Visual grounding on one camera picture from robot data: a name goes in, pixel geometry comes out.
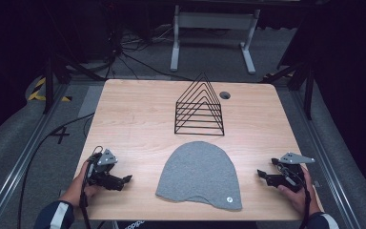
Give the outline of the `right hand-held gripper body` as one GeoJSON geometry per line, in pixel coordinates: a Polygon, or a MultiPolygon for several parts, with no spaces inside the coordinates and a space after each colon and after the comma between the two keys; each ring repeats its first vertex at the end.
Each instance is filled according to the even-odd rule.
{"type": "Polygon", "coordinates": [[[271,162],[276,167],[279,175],[267,175],[265,179],[268,177],[277,178],[280,185],[296,193],[303,187],[305,182],[301,165],[315,163],[315,159],[288,152],[281,158],[272,158],[271,162]]]}

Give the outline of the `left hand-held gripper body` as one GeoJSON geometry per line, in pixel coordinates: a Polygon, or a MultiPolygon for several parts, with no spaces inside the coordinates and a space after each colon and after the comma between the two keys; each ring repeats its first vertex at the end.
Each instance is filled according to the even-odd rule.
{"type": "Polygon", "coordinates": [[[106,149],[103,153],[96,153],[88,159],[87,182],[110,190],[110,184],[122,183],[122,178],[110,174],[111,169],[118,162],[112,152],[106,149]]]}

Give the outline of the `grey knitted beanie hat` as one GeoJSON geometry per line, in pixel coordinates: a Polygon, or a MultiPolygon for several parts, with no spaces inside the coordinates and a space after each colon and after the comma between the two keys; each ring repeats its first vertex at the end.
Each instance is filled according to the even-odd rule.
{"type": "Polygon", "coordinates": [[[200,202],[229,211],[242,209],[234,164],[223,149],[205,141],[188,142],[174,150],[155,194],[174,202],[200,202]]]}

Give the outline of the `person's left hand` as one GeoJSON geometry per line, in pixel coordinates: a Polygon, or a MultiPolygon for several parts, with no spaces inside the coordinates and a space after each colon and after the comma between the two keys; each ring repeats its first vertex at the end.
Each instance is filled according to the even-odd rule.
{"type": "Polygon", "coordinates": [[[88,161],[85,161],[83,163],[79,174],[73,179],[69,188],[59,198],[61,201],[66,201],[73,207],[78,207],[82,193],[85,193],[87,198],[91,198],[101,190],[101,188],[97,185],[93,186],[84,185],[84,177],[88,164],[89,164],[88,161]]]}

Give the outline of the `person's right hand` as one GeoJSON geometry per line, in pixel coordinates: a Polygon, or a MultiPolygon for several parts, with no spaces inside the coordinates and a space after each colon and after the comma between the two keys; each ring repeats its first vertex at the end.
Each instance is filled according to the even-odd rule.
{"type": "MultiPolygon", "coordinates": [[[[302,168],[302,171],[304,173],[307,190],[310,194],[311,201],[309,206],[309,216],[311,216],[314,213],[320,212],[321,209],[316,199],[315,188],[313,186],[309,171],[306,168],[302,168]]],[[[292,206],[300,215],[305,215],[306,194],[303,189],[299,190],[297,193],[293,192],[283,185],[279,185],[277,189],[282,196],[286,197],[291,202],[292,206]]]]}

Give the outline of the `black metal stand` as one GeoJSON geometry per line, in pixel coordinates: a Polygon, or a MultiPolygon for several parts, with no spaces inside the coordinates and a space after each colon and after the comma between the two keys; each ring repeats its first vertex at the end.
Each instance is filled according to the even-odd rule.
{"type": "Polygon", "coordinates": [[[83,67],[81,64],[68,59],[66,56],[59,53],[52,53],[46,62],[44,76],[46,78],[46,102],[44,114],[47,114],[54,104],[54,78],[56,77],[60,84],[69,84],[71,76],[67,66],[73,67],[78,72],[95,81],[105,81],[105,78],[100,77],[91,70],[83,67]]]}
{"type": "Polygon", "coordinates": [[[273,83],[276,80],[292,74],[287,88],[290,91],[298,91],[302,85],[305,85],[305,94],[303,101],[303,110],[309,120],[312,119],[311,106],[314,89],[314,71],[312,64],[309,62],[299,62],[293,66],[289,66],[277,73],[267,73],[261,80],[261,83],[273,83]]]}

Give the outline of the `yellow black hazard tape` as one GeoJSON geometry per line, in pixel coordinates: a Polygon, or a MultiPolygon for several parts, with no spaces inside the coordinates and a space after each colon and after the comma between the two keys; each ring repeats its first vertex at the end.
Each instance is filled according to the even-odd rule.
{"type": "MultiPolygon", "coordinates": [[[[46,101],[46,97],[39,93],[41,91],[41,89],[43,88],[43,86],[45,85],[45,83],[46,83],[46,77],[42,76],[35,84],[32,92],[30,93],[28,100],[46,101]]],[[[61,101],[71,102],[72,96],[63,96],[61,101]]]]}

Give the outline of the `aluminium floor rail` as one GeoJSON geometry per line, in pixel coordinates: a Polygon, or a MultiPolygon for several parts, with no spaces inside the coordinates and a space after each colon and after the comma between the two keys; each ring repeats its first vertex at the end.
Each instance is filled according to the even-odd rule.
{"type": "Polygon", "coordinates": [[[336,167],[330,161],[328,153],[323,146],[323,143],[315,128],[315,124],[310,120],[304,112],[303,101],[301,95],[296,92],[290,92],[293,102],[297,110],[300,112],[302,121],[307,128],[308,134],[312,139],[315,148],[316,160],[325,176],[331,193],[335,199],[335,203],[339,212],[349,229],[361,229],[360,223],[356,217],[354,210],[348,200],[345,190],[340,183],[338,175],[336,174],[336,167]]]}
{"type": "Polygon", "coordinates": [[[33,100],[0,128],[0,217],[16,190],[32,152],[47,130],[50,119],[66,93],[68,85],[54,90],[53,104],[46,114],[45,103],[33,100]]]}

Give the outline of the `white metal desk frame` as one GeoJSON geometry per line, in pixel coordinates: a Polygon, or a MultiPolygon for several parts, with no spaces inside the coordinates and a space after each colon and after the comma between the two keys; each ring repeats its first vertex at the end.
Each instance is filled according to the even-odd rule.
{"type": "Polygon", "coordinates": [[[178,70],[179,61],[179,30],[184,29],[223,29],[247,31],[247,38],[240,43],[240,49],[249,74],[255,74],[255,66],[251,57],[250,45],[259,19],[260,10],[248,14],[186,12],[178,5],[174,7],[173,16],[173,50],[170,70],[178,70]]]}

